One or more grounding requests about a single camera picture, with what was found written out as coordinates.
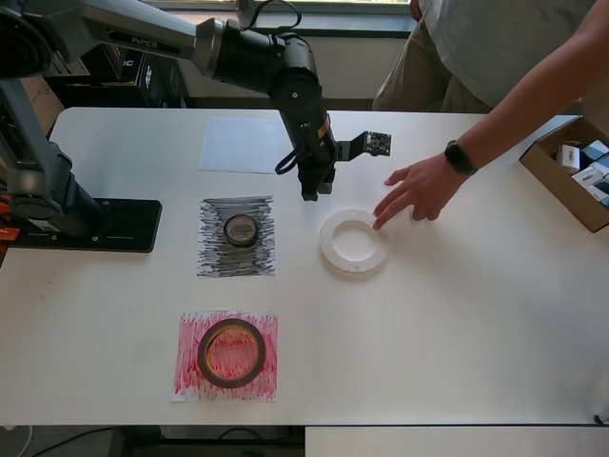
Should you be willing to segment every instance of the black wristwatch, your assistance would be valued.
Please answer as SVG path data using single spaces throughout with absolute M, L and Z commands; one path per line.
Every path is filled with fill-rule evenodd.
M 472 161 L 469 160 L 465 151 L 461 149 L 461 146 L 459 146 L 456 141 L 448 143 L 444 155 L 448 162 L 450 162 L 450 165 L 460 174 L 471 176 L 478 171 L 478 169 L 472 165 Z

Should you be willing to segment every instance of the gray t-shirt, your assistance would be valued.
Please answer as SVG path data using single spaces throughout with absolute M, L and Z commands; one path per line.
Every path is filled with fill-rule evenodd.
M 577 30 L 595 0 L 420 0 L 446 68 L 496 106 Z

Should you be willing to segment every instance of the dark tape roll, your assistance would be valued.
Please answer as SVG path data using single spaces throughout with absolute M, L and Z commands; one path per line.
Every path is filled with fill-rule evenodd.
M 209 347 L 218 336 L 233 328 L 243 330 L 254 338 L 256 347 L 258 349 L 258 354 L 254 366 L 241 378 L 223 378 L 218 376 L 218 374 L 209 366 L 207 353 L 209 351 Z M 201 343 L 199 344 L 199 352 L 197 354 L 197 363 L 199 364 L 199 369 L 205 378 L 214 386 L 223 388 L 236 388 L 249 384 L 263 370 L 265 360 L 266 345 L 262 333 L 253 324 L 237 318 L 225 319 L 224 321 L 220 321 L 211 326 L 209 330 L 206 331 L 205 335 L 203 335 Z
M 247 214 L 235 214 L 230 217 L 224 228 L 226 240 L 235 248 L 251 248 L 259 237 L 256 219 Z

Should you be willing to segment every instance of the white table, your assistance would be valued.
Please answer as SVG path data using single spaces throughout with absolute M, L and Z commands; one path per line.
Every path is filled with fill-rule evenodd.
M 61 115 L 52 140 L 92 196 L 158 199 L 163 216 L 150 255 L 10 249 L 0 269 L 0 423 L 590 423 L 609 405 L 599 398 L 609 382 L 609 232 L 589 233 L 517 163 L 530 141 L 468 182 L 436 223 L 397 217 L 385 268 L 349 281 L 322 263 L 323 220 L 372 210 L 393 169 L 437 153 L 480 117 L 334 112 L 336 138 L 392 133 L 392 156 L 340 164 L 333 193 L 304 203 L 295 172 L 198 171 L 215 116 L 279 119 Z M 197 278 L 201 198 L 264 194 L 275 196 L 277 276 Z M 279 313 L 276 402 L 170 402 L 181 314 L 220 308 Z

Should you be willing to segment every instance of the small white box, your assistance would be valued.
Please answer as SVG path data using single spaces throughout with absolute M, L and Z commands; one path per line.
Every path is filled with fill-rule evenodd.
M 569 174 L 580 171 L 580 148 L 571 145 L 560 145 L 556 161 Z
M 595 185 L 598 181 L 602 180 L 605 176 L 609 174 L 609 168 L 604 165 L 601 165 L 598 162 L 595 162 L 587 169 L 583 169 L 577 174 L 573 175 L 573 179 L 575 179 L 580 186 L 584 186 L 588 188 L 590 186 Z
M 596 150 L 599 150 L 600 152 L 602 152 L 603 154 L 606 154 L 607 152 L 609 152 L 609 148 L 607 148 L 607 146 L 600 140 L 595 141 L 594 143 L 592 143 L 591 145 L 589 145 L 591 148 L 594 148 Z
M 601 202 L 605 198 L 609 197 L 609 194 L 603 192 L 602 190 L 600 190 L 599 188 L 597 188 L 595 186 L 590 186 L 589 188 L 586 188 L 586 190 L 588 190 L 588 192 L 590 192 L 590 195 L 592 195 L 594 198 L 597 199 L 597 202 Z

